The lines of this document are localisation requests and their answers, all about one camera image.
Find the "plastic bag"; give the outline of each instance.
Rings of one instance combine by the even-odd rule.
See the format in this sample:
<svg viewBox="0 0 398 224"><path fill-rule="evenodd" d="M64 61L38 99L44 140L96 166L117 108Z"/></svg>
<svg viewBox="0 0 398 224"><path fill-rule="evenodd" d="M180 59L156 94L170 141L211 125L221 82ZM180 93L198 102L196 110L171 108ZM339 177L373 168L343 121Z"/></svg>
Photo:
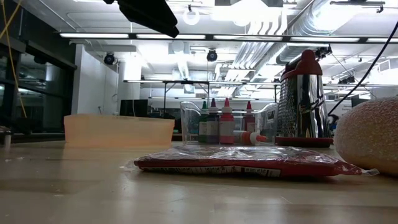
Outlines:
<svg viewBox="0 0 398 224"><path fill-rule="evenodd" d="M295 147L182 146L134 161L144 171L184 174L257 174L264 177L376 175L334 157Z"/></svg>

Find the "wooden tabletop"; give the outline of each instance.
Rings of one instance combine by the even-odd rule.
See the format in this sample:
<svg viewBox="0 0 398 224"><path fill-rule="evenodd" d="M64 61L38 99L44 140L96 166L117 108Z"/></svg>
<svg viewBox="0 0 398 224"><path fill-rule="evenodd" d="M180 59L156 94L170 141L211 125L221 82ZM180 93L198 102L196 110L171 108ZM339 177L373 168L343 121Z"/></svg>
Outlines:
<svg viewBox="0 0 398 224"><path fill-rule="evenodd" d="M398 179L270 180L119 168L154 151L13 145L0 152L0 223L398 223Z"/></svg>

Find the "round beige object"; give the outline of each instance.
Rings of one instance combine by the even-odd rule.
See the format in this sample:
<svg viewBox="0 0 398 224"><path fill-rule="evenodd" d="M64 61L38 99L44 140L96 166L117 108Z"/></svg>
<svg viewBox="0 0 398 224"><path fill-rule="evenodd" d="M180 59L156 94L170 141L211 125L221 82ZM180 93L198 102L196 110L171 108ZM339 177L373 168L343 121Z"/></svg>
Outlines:
<svg viewBox="0 0 398 224"><path fill-rule="evenodd" d="M398 97L367 101L343 115L334 144L346 162L398 175Z"/></svg>

